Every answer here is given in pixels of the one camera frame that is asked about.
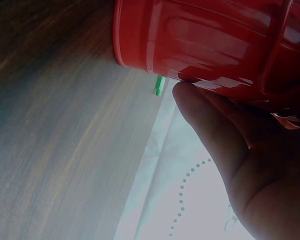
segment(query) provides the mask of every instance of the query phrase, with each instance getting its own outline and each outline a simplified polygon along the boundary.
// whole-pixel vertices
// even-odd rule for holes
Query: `wooden table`
[[[0,240],[114,236],[161,97],[117,64],[112,15],[0,1]]]

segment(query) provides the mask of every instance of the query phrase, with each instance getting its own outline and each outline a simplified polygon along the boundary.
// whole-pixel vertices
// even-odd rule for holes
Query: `finger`
[[[268,112],[252,106],[234,104],[228,98],[214,93],[206,92],[204,95],[238,128],[249,148],[260,139],[267,138],[282,129]]]
[[[211,154],[227,186],[249,153],[245,139],[192,84],[176,84],[173,96],[185,120]]]

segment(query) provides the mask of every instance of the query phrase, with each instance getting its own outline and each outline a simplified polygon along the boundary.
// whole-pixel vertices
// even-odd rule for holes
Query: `red plastic cup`
[[[123,66],[300,113],[300,0],[116,0],[113,42]]]

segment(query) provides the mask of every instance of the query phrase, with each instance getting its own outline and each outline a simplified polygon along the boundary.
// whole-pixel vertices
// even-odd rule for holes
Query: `green object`
[[[166,78],[164,76],[158,76],[158,80],[155,84],[155,95],[160,97],[162,94],[162,91],[164,89]]]

